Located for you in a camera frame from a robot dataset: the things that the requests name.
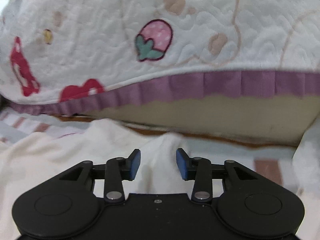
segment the beige mattress side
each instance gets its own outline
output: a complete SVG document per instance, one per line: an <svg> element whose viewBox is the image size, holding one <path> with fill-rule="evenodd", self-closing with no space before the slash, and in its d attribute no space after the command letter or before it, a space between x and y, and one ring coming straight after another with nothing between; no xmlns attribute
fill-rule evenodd
<svg viewBox="0 0 320 240"><path fill-rule="evenodd" d="M171 103L105 108L86 114L147 125L175 127L193 133L297 145L320 112L320 97L271 99L209 96Z"/></svg>

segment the purple ruffle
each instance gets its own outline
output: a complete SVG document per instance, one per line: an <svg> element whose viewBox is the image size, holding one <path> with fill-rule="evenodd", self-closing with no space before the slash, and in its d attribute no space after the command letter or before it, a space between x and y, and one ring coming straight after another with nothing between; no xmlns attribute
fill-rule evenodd
<svg viewBox="0 0 320 240"><path fill-rule="evenodd" d="M48 105L10 106L20 113L66 114L85 113L127 104L142 105L154 100L197 98L209 95L271 98L275 95L320 95L320 73L285 71L215 71L186 73L155 78L108 92Z"/></svg>

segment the screw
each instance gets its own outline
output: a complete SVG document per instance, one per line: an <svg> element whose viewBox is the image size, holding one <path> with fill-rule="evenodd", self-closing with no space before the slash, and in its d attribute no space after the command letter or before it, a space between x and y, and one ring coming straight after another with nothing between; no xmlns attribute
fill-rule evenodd
<svg viewBox="0 0 320 240"><path fill-rule="evenodd" d="M198 191L195 193L195 198L203 200L210 197L210 194L206 191Z"/></svg>
<svg viewBox="0 0 320 240"><path fill-rule="evenodd" d="M119 199L122 197L122 194L119 191L110 191L106 194L108 199Z"/></svg>

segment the quilted blanket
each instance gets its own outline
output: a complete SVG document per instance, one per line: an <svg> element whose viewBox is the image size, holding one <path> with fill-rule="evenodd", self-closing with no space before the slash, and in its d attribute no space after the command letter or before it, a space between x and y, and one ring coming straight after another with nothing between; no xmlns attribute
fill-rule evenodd
<svg viewBox="0 0 320 240"><path fill-rule="evenodd" d="M33 114L320 95L320 0L10 0L0 92Z"/></svg>

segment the green strawberry leaf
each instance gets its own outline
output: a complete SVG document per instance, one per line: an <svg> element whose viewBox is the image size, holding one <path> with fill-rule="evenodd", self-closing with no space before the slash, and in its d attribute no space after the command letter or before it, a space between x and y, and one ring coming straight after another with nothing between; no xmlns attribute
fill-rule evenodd
<svg viewBox="0 0 320 240"><path fill-rule="evenodd" d="M153 40L148 40L147 42L145 42L142 35L138 35L136 37L135 45L138 51L138 59L140 61L143 61L145 59L155 60L161 58L164 55L163 52L152 49L153 44Z"/></svg>

